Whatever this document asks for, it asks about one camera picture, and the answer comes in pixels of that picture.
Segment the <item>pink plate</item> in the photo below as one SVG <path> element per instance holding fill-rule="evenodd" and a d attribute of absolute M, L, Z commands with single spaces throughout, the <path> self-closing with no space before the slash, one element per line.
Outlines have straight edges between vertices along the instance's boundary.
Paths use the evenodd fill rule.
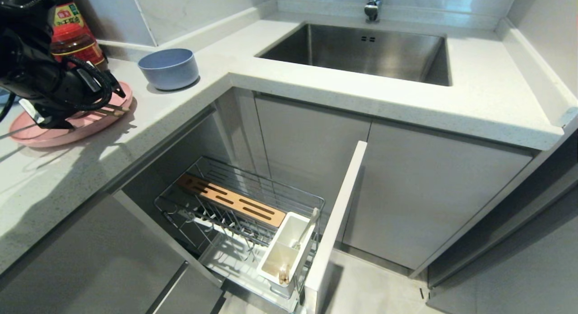
<path fill-rule="evenodd" d="M 132 90 L 127 83 L 120 82 L 120 86 L 126 93 L 126 97 L 121 98 L 117 94 L 113 94 L 109 104 L 128 108 L 132 102 Z M 10 137 L 17 143 L 29 147 L 54 147 L 56 145 L 66 145 L 67 143 L 84 139 L 103 130 L 116 120 L 118 120 L 118 118 L 114 116 L 107 116 L 98 112 L 89 112 L 79 118 L 71 118 L 68 120 L 70 124 L 76 127 L 76 129 L 72 131 L 66 129 L 41 129 L 35 125 L 34 127 L 19 131 Z M 34 124 L 34 120 L 28 113 L 22 112 L 22 114 L 12 122 L 12 125 L 10 125 L 10 132 L 28 127 L 31 124 Z"/>

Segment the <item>bottle label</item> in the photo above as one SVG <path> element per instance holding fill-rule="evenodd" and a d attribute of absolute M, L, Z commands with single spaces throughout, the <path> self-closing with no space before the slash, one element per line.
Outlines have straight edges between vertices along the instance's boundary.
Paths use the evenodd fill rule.
<path fill-rule="evenodd" d="M 59 5 L 54 11 L 54 26 L 60 26 L 67 23 L 78 23 L 84 28 L 84 19 L 80 15 L 74 3 Z"/>
<path fill-rule="evenodd" d="M 67 53 L 52 53 L 56 61 L 62 61 L 62 57 L 66 55 L 74 55 L 83 61 L 91 61 L 93 65 L 99 65 L 105 60 L 103 51 L 98 47 L 97 43 L 92 43 L 87 47 L 80 48 L 76 51 Z"/>

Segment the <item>floor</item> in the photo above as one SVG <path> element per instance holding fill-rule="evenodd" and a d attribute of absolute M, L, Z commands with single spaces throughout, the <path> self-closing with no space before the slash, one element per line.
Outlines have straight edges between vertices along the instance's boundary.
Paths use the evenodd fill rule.
<path fill-rule="evenodd" d="M 331 254 L 331 263 L 336 274 L 322 314 L 441 314 L 425 305 L 428 294 L 422 281 L 412 281 L 339 250 Z M 240 298 L 226 293 L 225 298 L 219 314 L 285 313 L 254 295 Z"/>

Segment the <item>wooden cutting board holder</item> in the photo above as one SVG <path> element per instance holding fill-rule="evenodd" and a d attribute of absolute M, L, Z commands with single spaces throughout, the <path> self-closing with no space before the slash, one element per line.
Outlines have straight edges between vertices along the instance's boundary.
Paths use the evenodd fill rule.
<path fill-rule="evenodd" d="M 273 227 L 279 227 L 285 213 L 258 201 L 227 190 L 190 174 L 183 174 L 177 185 L 187 191 L 206 197 L 221 205 L 226 211 L 233 210 Z"/>

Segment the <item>white utensil holder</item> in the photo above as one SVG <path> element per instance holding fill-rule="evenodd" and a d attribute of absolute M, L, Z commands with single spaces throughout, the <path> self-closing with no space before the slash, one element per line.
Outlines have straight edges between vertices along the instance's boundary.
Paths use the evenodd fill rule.
<path fill-rule="evenodd" d="M 291 297 L 295 290 L 295 273 L 303 268 L 312 246 L 311 236 L 315 224 L 309 227 L 303 240 L 298 240 L 307 223 L 309 218 L 293 212 L 287 213 L 257 267 L 259 275 L 269 281 L 271 290 L 285 298 Z M 297 250 L 294 246 L 299 242 L 301 247 Z M 289 275 L 289 283 L 279 281 L 279 273 L 284 268 Z"/>

